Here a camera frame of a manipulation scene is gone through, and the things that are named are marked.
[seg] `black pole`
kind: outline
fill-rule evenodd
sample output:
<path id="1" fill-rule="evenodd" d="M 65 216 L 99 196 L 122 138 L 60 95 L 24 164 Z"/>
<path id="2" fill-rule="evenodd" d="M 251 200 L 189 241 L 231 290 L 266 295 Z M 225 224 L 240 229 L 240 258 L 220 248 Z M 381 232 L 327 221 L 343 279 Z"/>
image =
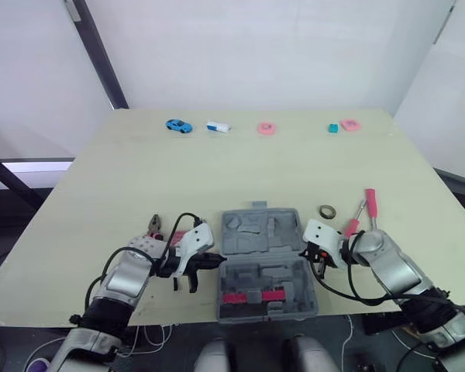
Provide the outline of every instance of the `black pole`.
<path id="1" fill-rule="evenodd" d="M 40 209 L 44 200 L 27 184 L 22 182 L 13 174 L 5 165 L 0 162 L 0 182 L 7 186 L 10 191 L 14 192 L 23 201 L 31 205 L 35 210 Z"/>
<path id="2" fill-rule="evenodd" d="M 91 16 L 85 0 L 64 0 L 67 10 L 76 26 L 77 33 L 88 52 L 91 63 L 95 67 L 98 78 L 114 109 L 128 109 L 126 97 L 115 75 L 109 56 L 105 51 L 102 39 Z"/>

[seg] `open toolbox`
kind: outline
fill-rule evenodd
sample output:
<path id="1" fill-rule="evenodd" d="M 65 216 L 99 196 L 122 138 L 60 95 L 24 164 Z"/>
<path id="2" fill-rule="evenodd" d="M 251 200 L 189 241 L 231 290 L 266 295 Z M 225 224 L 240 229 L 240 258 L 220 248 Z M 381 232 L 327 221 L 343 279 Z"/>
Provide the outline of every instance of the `open toolbox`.
<path id="1" fill-rule="evenodd" d="M 296 209 L 256 208 L 222 214 L 217 319 L 259 322 L 317 315 L 315 290 Z"/>

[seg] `white cable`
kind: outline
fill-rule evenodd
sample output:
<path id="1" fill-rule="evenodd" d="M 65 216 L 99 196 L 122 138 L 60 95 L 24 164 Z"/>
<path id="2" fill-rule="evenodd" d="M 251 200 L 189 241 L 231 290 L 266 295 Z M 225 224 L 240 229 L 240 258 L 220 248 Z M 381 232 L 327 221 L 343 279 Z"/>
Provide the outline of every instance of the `white cable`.
<path id="1" fill-rule="evenodd" d="M 35 348 L 35 350 L 28 356 L 28 359 L 26 359 L 26 362 L 24 363 L 24 367 L 22 368 L 22 372 L 26 372 L 28 368 L 29 362 L 31 362 L 31 359 L 38 353 L 42 348 L 51 345 L 52 343 L 57 343 L 59 341 L 64 341 L 65 337 L 59 337 L 58 339 L 52 339 L 51 341 L 44 343 L 43 345 L 38 346 Z"/>
<path id="2" fill-rule="evenodd" d="M 393 330 L 391 330 L 391 333 L 393 334 L 393 336 L 395 337 L 395 339 L 397 339 L 398 342 L 399 342 L 401 345 L 403 345 L 404 347 L 406 347 L 408 350 L 411 349 L 410 346 L 408 346 L 406 343 L 404 343 L 403 341 L 400 340 L 400 338 L 398 337 L 398 335 L 397 335 Z M 425 354 L 419 353 L 418 351 L 415 351 L 415 350 L 413 350 L 413 352 L 414 352 L 415 354 L 421 356 L 421 357 L 424 357 L 424 358 L 429 358 L 429 359 L 433 359 L 433 360 L 435 359 L 435 357 L 434 357 L 434 356 L 431 356 L 431 355 L 425 355 Z"/>
<path id="3" fill-rule="evenodd" d="M 136 327 L 136 335 L 134 337 L 134 343 L 133 343 L 133 347 L 131 348 L 131 351 L 129 351 L 128 353 L 118 353 L 117 355 L 121 358 L 129 358 L 130 356 L 132 355 L 143 355 L 143 354 L 153 354 L 153 353 L 158 353 L 159 351 L 161 351 L 163 348 L 164 348 L 164 345 L 165 343 L 169 340 L 169 338 L 171 337 L 171 333 L 172 333 L 172 325 L 169 326 L 169 334 L 167 335 L 167 337 L 165 336 L 165 330 L 163 328 L 163 326 L 160 326 L 160 329 L 162 331 L 162 343 L 152 343 L 150 341 L 150 337 L 148 337 L 147 333 L 146 333 L 146 327 L 143 327 L 143 333 L 145 335 L 145 338 L 146 338 L 146 341 L 148 341 L 151 345 L 153 346 L 158 346 L 157 349 L 155 350 L 151 350 L 151 351 L 140 351 L 140 352 L 134 352 L 134 349 L 136 348 L 136 341 L 138 340 L 138 334 L 139 334 L 139 330 L 140 330 L 140 326 L 138 325 Z"/>
<path id="4" fill-rule="evenodd" d="M 127 353 L 127 354 L 124 354 L 124 353 L 118 353 L 117 355 L 121 358 L 129 358 L 130 356 L 132 356 L 133 352 L 134 352 L 134 349 L 136 348 L 136 343 L 138 342 L 138 335 L 140 334 L 140 326 L 138 325 L 136 327 L 136 334 L 134 335 L 134 342 L 133 342 L 133 347 L 131 347 L 131 350 Z"/>
<path id="5" fill-rule="evenodd" d="M 344 348 L 346 344 L 351 340 L 353 337 L 353 322 L 351 321 L 351 316 L 347 315 L 348 321 L 350 322 L 350 335 L 347 339 L 344 340 L 343 345 L 341 346 L 341 372 L 344 372 Z"/>
<path id="6" fill-rule="evenodd" d="M 167 337 L 165 337 L 165 333 L 164 333 L 161 343 L 154 343 L 154 342 L 150 339 L 150 337 L 148 336 L 148 333 L 147 333 L 147 331 L 146 331 L 146 326 L 143 327 L 143 333 L 144 333 L 144 335 L 145 335 L 146 341 L 148 341 L 148 343 L 149 343 L 150 345 L 153 345 L 153 346 L 160 346 L 160 345 L 162 345 L 163 343 L 166 343 L 166 342 L 169 340 L 169 338 L 171 337 L 171 334 L 172 334 L 172 325 L 169 325 L 169 334 L 167 335 Z"/>

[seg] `red screwdriver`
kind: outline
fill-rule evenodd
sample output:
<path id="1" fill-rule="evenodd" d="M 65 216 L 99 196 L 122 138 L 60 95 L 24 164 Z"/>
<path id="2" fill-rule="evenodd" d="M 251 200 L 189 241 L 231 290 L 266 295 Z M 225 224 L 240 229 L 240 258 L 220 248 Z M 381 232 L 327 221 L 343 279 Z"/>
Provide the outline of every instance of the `red screwdriver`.
<path id="1" fill-rule="evenodd" d="M 370 225 L 372 230 L 377 230 L 377 201 L 375 199 L 375 189 L 366 188 L 365 197 L 367 198 L 367 209 L 369 211 Z"/>
<path id="2" fill-rule="evenodd" d="M 358 211 L 356 211 L 355 218 L 351 219 L 350 223 L 348 223 L 348 227 L 346 227 L 346 230 L 344 232 L 344 236 L 346 238 L 349 238 L 350 236 L 352 236 L 354 233 L 357 232 L 358 225 L 360 224 L 360 221 L 358 221 L 358 218 L 360 217 L 360 214 L 365 208 L 366 203 L 367 203 L 366 199 L 362 200 L 362 202 L 360 203 L 360 206 L 358 207 Z"/>

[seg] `white wall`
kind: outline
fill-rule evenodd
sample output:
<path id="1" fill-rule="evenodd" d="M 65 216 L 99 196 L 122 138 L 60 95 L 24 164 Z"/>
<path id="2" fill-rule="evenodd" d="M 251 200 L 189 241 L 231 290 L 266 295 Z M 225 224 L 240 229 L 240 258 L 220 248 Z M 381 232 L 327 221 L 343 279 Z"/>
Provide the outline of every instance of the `white wall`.
<path id="1" fill-rule="evenodd" d="M 62 0 L 0 0 L 0 158 L 74 157 L 111 106 Z"/>
<path id="2" fill-rule="evenodd" d="M 459 0 L 395 116 L 432 166 L 465 177 L 465 0 Z"/>
<path id="3" fill-rule="evenodd" d="M 384 107 L 452 0 L 88 0 L 130 107 Z"/>

